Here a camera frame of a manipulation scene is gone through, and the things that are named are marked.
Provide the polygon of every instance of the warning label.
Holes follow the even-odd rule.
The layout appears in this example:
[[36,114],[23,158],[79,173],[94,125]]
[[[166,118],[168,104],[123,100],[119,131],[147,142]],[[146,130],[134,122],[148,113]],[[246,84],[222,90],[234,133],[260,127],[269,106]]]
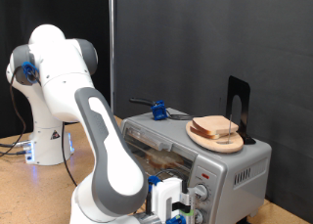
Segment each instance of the warning label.
[[60,134],[55,130],[51,136],[51,140],[60,138]]

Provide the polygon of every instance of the silver toaster oven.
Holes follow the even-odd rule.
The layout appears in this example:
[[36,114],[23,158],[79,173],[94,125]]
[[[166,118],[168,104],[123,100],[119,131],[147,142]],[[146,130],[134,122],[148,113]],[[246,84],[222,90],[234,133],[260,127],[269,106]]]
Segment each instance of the silver toaster oven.
[[120,127],[148,175],[175,168],[189,178],[189,188],[205,185],[206,199],[196,200],[202,224],[234,224],[255,215],[264,203],[271,147],[255,140],[256,144],[245,145],[237,153],[220,154],[194,143],[186,133],[186,123],[169,118],[155,121],[149,112],[124,119]]

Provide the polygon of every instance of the toaster oven knob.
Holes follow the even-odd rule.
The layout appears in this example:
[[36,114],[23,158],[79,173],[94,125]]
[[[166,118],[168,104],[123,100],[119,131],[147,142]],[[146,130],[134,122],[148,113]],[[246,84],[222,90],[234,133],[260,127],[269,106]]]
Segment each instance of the toaster oven knob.
[[195,210],[195,223],[202,224],[202,222],[203,222],[203,215],[198,209],[196,209]]
[[207,198],[207,189],[204,185],[197,185],[195,187],[195,193],[196,197],[202,202]]

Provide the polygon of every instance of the toaster oven door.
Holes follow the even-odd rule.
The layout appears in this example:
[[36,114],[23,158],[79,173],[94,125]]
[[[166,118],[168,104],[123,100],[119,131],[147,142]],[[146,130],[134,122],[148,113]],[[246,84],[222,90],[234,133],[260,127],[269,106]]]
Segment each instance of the toaster oven door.
[[[186,178],[190,178],[195,155],[186,153],[166,139],[132,127],[125,129],[124,139],[135,158],[142,164],[147,176],[155,175],[166,168],[174,168]],[[173,176],[176,175],[164,172],[158,177],[163,180]]]

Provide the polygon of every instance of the bread slice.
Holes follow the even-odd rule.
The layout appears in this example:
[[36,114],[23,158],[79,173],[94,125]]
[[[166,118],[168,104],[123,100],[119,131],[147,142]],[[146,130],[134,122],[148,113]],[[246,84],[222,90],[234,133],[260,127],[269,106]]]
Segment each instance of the bread slice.
[[203,133],[202,131],[199,131],[194,125],[190,126],[190,131],[192,131],[193,133],[202,136],[204,138],[208,138],[208,139],[219,139],[220,137],[223,137],[227,134],[215,134],[215,135],[208,135]]
[[[206,135],[228,134],[229,123],[229,119],[223,115],[210,115],[193,119],[195,128]],[[231,122],[231,133],[236,132],[238,128],[237,124]]]

